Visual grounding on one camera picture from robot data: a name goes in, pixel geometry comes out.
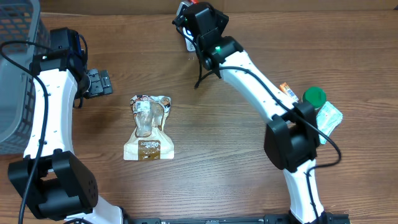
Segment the wooden table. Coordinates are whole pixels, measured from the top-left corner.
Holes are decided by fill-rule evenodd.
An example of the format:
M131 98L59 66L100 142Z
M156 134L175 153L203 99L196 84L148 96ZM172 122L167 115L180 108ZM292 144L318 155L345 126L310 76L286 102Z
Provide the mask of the wooden table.
M322 87L344 119L332 138L343 152L336 167L317 171L326 211L349 213L352 223L398 219L398 13L275 12L230 14L224 32L238 40L276 85L301 96ZM48 29L68 26L85 36L89 67L108 69L109 96L73 110L73 146L94 173L100 194L133 217L189 218L287 213L282 172L267 158L264 124L232 87L211 77L199 89L196 55L185 50L173 15L45 17ZM175 158L123 160L135 127L129 100L167 95L165 132ZM20 197L0 157L0 223L16 223ZM318 163L336 159L327 144ZM25 223L35 220L29 209Z

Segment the green cap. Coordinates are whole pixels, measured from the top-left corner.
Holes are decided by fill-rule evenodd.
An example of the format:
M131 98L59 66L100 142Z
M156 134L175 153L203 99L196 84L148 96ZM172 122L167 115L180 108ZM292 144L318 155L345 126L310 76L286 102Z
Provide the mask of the green cap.
M326 93L319 87L309 88L303 95L303 101L307 101L317 109L326 103Z

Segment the basket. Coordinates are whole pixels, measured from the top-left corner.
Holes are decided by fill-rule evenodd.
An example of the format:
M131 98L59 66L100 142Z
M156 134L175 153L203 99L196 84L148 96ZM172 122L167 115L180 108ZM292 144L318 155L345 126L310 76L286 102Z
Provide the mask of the basket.
M0 43L28 40L50 47L40 20L38 0L0 0ZM4 53L29 69L43 49L24 44L4 46ZM30 139L35 105L33 79L0 56L0 154L24 152Z

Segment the printed label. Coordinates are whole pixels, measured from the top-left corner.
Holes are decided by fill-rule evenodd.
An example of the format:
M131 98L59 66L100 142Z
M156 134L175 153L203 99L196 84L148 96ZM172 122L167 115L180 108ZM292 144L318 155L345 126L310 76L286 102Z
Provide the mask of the printed label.
M297 98L296 94L294 94L293 90L290 89L287 83L283 83L279 85L279 89L282 90L286 95L291 97L294 101L298 102L299 98Z
M160 159L160 141L159 140L138 140L138 160Z
M150 102L149 101L137 101L136 102L137 113L143 111L150 111Z
M148 95L136 95L133 98L131 98L130 100L130 106L132 109L132 113L136 114L142 111L142 108L147 108L146 106L143 106L143 102L149 102L150 103L158 103L160 104L163 109L164 109L164 113L168 113L170 111L170 107L171 107L171 98L167 97L167 96L148 96Z

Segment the small bottle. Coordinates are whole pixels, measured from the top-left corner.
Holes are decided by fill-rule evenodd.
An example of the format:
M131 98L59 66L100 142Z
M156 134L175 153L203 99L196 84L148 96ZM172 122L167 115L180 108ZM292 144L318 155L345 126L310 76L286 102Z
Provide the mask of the small bottle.
M311 103L315 108L315 111L318 112L318 110L326 103L326 93L321 88L313 86L303 94L302 101Z

